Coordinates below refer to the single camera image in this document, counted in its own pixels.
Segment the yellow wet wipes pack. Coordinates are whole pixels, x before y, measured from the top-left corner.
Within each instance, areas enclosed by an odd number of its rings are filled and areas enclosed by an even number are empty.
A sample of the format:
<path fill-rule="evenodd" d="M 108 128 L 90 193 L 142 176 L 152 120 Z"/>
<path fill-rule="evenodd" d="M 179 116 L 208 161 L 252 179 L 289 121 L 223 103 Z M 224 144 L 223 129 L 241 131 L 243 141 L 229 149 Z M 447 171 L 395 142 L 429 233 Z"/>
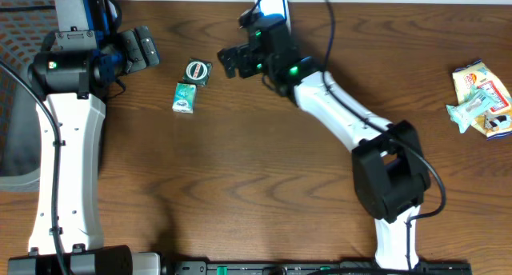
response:
<path fill-rule="evenodd" d="M 484 134 L 487 140 L 511 135 L 511 94 L 481 60 L 457 68 L 452 78 L 458 104 L 468 99 L 472 86 L 487 91 L 497 101 L 494 107 L 473 120 L 473 128 Z"/>

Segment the teal white small box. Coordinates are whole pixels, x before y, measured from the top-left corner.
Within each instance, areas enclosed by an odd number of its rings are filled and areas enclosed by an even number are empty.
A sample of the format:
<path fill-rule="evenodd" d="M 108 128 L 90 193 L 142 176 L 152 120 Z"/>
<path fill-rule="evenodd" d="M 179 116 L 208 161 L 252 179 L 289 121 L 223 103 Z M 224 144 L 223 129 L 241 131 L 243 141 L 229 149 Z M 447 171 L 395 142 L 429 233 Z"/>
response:
<path fill-rule="evenodd" d="M 178 83 L 176 86 L 172 109 L 174 112 L 192 114 L 194 112 L 197 86 L 194 84 Z"/>

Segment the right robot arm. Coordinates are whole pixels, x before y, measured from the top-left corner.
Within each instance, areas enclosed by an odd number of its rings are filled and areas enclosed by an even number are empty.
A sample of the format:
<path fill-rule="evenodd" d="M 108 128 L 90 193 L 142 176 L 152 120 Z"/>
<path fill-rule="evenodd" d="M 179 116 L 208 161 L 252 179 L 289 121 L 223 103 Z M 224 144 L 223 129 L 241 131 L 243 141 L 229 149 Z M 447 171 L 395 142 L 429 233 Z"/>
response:
<path fill-rule="evenodd" d="M 281 14 L 247 10 L 238 19 L 248 42 L 222 49 L 229 78 L 261 74 L 273 90 L 319 120 L 350 152 L 354 192 L 374 218 L 377 271 L 430 274 L 415 248 L 415 225 L 434 169 L 423 157 L 416 129 L 372 113 L 342 89 L 325 65 L 303 57 Z"/>

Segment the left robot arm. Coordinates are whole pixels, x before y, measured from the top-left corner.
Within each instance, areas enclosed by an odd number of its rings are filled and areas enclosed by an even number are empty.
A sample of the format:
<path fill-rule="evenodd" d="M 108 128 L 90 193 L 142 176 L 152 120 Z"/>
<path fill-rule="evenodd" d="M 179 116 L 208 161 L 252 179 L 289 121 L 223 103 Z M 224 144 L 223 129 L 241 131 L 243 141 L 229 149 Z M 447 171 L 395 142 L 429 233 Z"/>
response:
<path fill-rule="evenodd" d="M 105 246 L 98 209 L 99 158 L 110 85 L 156 66 L 146 26 L 120 31 L 116 0 L 54 0 L 57 50 L 45 48 L 21 86 L 34 99 L 41 135 L 37 217 L 10 274 L 151 274 L 158 253 Z"/>

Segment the dark green round-label packet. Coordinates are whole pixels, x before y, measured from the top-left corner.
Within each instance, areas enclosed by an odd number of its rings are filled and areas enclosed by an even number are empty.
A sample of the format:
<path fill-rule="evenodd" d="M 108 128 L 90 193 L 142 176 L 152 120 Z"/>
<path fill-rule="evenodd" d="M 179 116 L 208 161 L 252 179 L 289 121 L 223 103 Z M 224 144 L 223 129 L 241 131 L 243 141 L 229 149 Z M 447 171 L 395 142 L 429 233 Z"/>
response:
<path fill-rule="evenodd" d="M 190 58 L 185 68 L 183 81 L 196 86 L 206 86 L 213 68 L 211 62 Z"/>

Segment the teal snack packet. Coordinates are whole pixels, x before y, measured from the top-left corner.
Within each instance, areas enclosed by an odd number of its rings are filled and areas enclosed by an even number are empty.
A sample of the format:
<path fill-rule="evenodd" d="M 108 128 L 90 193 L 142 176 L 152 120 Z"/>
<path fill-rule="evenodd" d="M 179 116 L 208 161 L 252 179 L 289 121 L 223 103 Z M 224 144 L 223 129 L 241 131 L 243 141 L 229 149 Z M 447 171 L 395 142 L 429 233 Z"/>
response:
<path fill-rule="evenodd" d="M 496 103 L 497 101 L 487 91 L 472 86 L 465 102 L 458 106 L 446 105 L 446 110 L 450 120 L 458 125 L 459 133 L 464 134 L 476 117 L 484 114 Z"/>

